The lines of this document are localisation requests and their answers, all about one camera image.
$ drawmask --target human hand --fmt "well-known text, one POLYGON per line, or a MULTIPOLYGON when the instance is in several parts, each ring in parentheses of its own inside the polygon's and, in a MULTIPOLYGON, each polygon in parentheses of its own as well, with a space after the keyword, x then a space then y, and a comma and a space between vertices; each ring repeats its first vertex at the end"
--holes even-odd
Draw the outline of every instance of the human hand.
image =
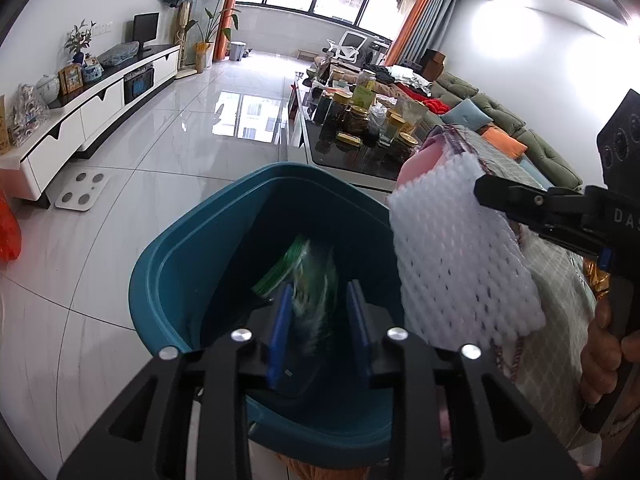
MULTIPOLYGON (((611 307, 605 296, 595 311, 593 320, 589 323, 587 344, 580 353, 582 364, 582 379, 580 393, 585 402, 596 404, 604 394, 615 390, 618 382, 617 370, 622 357, 630 363, 640 363, 640 331, 626 336, 622 343, 609 333, 607 328, 611 323, 611 307)), ((636 379, 633 387, 625 399, 619 418, 624 418, 640 406, 640 378, 636 379)))

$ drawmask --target gold jar lid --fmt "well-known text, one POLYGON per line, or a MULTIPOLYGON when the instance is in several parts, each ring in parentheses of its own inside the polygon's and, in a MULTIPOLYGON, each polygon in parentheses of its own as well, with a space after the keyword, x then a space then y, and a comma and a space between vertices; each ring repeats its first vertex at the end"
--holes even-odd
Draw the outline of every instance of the gold jar lid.
POLYGON ((349 104, 350 99, 351 96, 345 94, 344 92, 334 92, 334 103, 347 105, 349 104))
POLYGON ((369 110, 366 110, 366 109, 364 109, 364 108, 362 108, 360 106, 352 106, 351 107, 351 111, 355 115, 357 115, 359 117, 367 117, 367 116, 369 116, 369 110))
POLYGON ((418 139, 405 132, 400 132, 397 138, 411 148, 418 145, 418 139))
POLYGON ((389 115, 389 123, 396 128, 400 128, 406 124, 406 121, 399 115, 391 114, 389 115))

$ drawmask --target sofa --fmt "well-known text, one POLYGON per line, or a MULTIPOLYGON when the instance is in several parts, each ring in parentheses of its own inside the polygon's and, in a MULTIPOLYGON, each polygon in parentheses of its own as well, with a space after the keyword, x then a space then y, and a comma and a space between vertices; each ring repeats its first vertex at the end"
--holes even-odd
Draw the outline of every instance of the sofa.
MULTIPOLYGON (((527 157, 554 186, 580 189, 582 179, 556 150, 531 128, 527 128, 524 120, 508 111, 498 101, 479 91, 478 88, 444 72, 431 85, 431 94, 451 107, 464 99, 471 99, 478 108, 494 120, 496 126, 527 146, 527 157)), ((438 115, 428 112, 421 126, 429 131, 437 124, 444 123, 438 115)))

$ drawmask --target trash bin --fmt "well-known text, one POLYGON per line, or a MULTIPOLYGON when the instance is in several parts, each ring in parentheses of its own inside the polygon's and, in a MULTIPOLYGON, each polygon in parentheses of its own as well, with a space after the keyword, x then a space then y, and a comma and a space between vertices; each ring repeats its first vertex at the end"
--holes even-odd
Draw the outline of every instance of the trash bin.
POLYGON ((129 284, 131 317, 155 354, 191 351, 202 334, 234 326, 233 298, 221 288, 251 286, 296 235, 334 248, 338 327, 329 373, 313 397, 283 416, 247 397, 249 437, 291 458, 327 468, 370 465, 388 456, 392 391, 367 390, 356 371, 344 308, 346 283, 358 279, 367 301, 397 324, 404 314, 388 209, 350 184, 303 164, 271 164, 196 206, 149 244, 129 284), (229 279, 228 268, 242 269, 229 279))
POLYGON ((240 61, 244 54, 246 43, 242 41, 232 41, 229 43, 229 61, 240 61))

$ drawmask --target tiled floor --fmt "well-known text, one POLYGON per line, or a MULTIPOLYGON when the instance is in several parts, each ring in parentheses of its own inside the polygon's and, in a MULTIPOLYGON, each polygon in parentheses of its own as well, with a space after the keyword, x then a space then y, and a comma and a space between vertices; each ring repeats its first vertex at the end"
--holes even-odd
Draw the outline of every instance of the tiled floor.
MULTIPOLYGON (((138 256, 206 197, 278 160, 277 119, 307 66, 252 52, 176 81, 47 188, 53 202, 73 171, 104 168, 111 179, 89 211, 18 212, 22 254, 0 278, 0 411, 49 479, 150 358, 127 301, 138 256)), ((251 454, 254 478, 287 479, 271 452, 251 454)))

